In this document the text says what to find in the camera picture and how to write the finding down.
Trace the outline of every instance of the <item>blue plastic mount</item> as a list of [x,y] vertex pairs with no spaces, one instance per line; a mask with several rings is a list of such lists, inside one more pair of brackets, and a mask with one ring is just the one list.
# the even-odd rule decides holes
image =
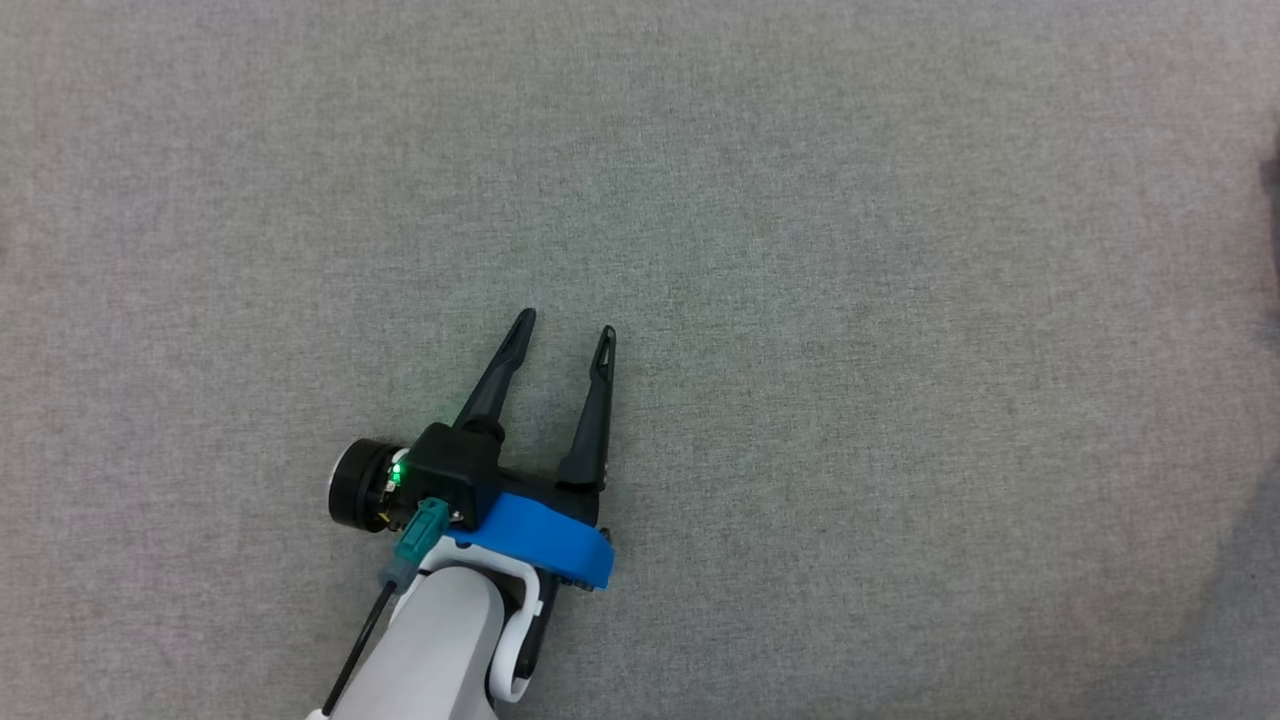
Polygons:
[[608,587],[613,571],[613,546],[599,530],[507,492],[498,496],[480,529],[451,528],[444,534],[593,588]]

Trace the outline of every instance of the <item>teal connector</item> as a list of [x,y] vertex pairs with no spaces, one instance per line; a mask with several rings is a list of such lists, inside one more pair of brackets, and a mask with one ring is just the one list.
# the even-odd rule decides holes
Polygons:
[[396,594],[403,593],[417,577],[417,568],[426,553],[440,542],[449,528],[449,506],[443,500],[426,498],[396,543],[396,557],[378,574],[378,584],[396,583]]

